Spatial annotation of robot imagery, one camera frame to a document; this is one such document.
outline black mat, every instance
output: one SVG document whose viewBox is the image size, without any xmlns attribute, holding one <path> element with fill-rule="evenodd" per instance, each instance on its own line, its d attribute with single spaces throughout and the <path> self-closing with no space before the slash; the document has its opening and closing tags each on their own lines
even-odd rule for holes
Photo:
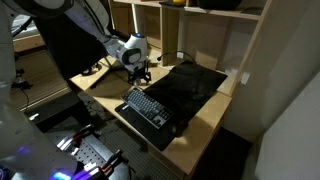
<svg viewBox="0 0 320 180">
<path fill-rule="evenodd" d="M 162 151 L 176 136 L 172 129 L 175 127 L 182 132 L 226 78 L 224 74 L 186 62 L 148 87 L 144 91 L 146 94 L 175 113 L 160 129 L 154 128 L 130 107 L 123 108 L 126 104 L 117 107 L 116 111 Z"/>
</svg>

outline wooden cabinet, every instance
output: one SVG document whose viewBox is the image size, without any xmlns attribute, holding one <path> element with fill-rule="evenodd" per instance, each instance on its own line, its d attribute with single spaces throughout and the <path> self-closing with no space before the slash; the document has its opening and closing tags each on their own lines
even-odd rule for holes
<svg viewBox="0 0 320 180">
<path fill-rule="evenodd" d="M 147 36 L 149 59 L 156 63 L 161 54 L 182 50 L 201 65 L 226 73 L 218 89 L 232 97 L 260 39 L 264 19 L 273 0 L 243 0 L 234 11 L 205 10 L 187 0 L 185 7 L 160 5 L 160 1 L 113 0 L 131 4 L 135 32 Z M 114 21 L 124 20 L 113 17 Z M 187 56 L 164 56 L 160 65 L 170 67 Z"/>
</svg>

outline white wall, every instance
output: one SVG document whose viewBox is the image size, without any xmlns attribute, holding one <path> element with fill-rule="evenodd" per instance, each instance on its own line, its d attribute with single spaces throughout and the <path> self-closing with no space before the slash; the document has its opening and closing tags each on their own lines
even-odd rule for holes
<svg viewBox="0 0 320 180">
<path fill-rule="evenodd" d="M 318 180 L 319 107 L 320 73 L 265 133 L 257 166 L 247 164 L 243 180 Z"/>
<path fill-rule="evenodd" d="M 320 67 L 320 1 L 274 0 L 262 38 L 224 127 L 255 141 Z"/>
</svg>

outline wooden desk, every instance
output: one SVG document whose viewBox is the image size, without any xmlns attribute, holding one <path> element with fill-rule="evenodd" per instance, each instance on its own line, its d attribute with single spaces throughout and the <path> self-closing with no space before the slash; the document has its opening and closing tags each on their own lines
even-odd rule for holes
<svg viewBox="0 0 320 180">
<path fill-rule="evenodd" d="M 151 67 L 150 72 L 153 80 L 151 84 L 169 73 L 168 70 L 162 67 Z M 96 75 L 92 75 L 92 78 L 78 75 L 72 78 L 71 81 L 92 96 L 141 138 L 148 141 L 115 111 L 115 108 L 123 103 L 120 100 L 120 96 L 133 88 L 126 82 L 126 78 L 126 72 L 110 73 L 94 89 L 88 88 L 88 82 L 94 83 L 94 80 L 97 79 Z M 149 152 L 182 179 L 192 176 L 207 145 L 219 130 L 222 116 L 230 101 L 231 98 L 229 96 L 217 92 L 189 122 L 189 127 L 183 132 L 182 137 L 175 138 L 162 152 L 159 152 L 148 143 Z"/>
</svg>

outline keyboard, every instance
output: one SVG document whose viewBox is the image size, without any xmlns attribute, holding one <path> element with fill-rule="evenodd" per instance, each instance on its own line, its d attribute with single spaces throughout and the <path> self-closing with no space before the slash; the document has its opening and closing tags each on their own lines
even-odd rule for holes
<svg viewBox="0 0 320 180">
<path fill-rule="evenodd" d="M 157 129 L 160 129 L 174 114 L 155 99 L 136 88 L 128 91 L 121 99 Z"/>
</svg>

